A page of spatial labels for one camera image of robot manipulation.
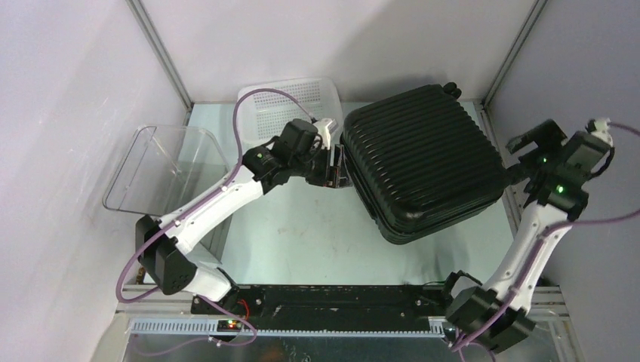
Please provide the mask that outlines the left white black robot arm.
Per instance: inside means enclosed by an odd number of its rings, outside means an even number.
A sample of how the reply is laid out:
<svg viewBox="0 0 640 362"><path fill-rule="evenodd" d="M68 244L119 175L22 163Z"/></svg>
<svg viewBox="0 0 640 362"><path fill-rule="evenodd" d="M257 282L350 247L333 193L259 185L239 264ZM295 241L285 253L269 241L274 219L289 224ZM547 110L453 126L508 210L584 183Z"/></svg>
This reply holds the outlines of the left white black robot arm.
<svg viewBox="0 0 640 362"><path fill-rule="evenodd" d="M145 215L135 225L137 260L165 295L199 294L221 314L237 308L234 283L212 261L195 253L201 239L246 204L291 177L312 186L348 186L340 124L331 118L289 121L280 135L247 150L221 181L172 213Z"/></svg>

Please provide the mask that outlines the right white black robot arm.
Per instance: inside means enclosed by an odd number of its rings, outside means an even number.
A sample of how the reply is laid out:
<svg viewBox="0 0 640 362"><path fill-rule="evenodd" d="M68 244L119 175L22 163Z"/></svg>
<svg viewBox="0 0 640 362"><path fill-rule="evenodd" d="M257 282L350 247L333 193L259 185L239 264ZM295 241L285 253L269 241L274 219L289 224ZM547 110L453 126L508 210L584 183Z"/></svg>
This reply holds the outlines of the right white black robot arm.
<svg viewBox="0 0 640 362"><path fill-rule="evenodd" d="M438 303L457 332L449 347L460 352L478 344L502 351L528 338L536 324L529 318L534 289L553 250L588 204L583 185L600 176L595 166L614 155L610 119L597 118L567 137L552 119L513 137L510 154L534 144L508 171L514 183L526 181L528 199L514 240L495 273L483 284L452 274Z"/></svg>

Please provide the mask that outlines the black ribbed hard-shell suitcase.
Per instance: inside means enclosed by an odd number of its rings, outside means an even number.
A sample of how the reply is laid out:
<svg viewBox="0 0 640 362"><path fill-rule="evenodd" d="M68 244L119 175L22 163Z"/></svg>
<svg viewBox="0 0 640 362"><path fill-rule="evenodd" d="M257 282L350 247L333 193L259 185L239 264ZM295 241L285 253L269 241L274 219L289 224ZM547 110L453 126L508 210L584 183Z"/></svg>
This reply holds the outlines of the black ribbed hard-shell suitcase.
<svg viewBox="0 0 640 362"><path fill-rule="evenodd" d="M478 215L508 183L499 152L460 104L427 84L351 111L340 142L382 237L403 245Z"/></svg>

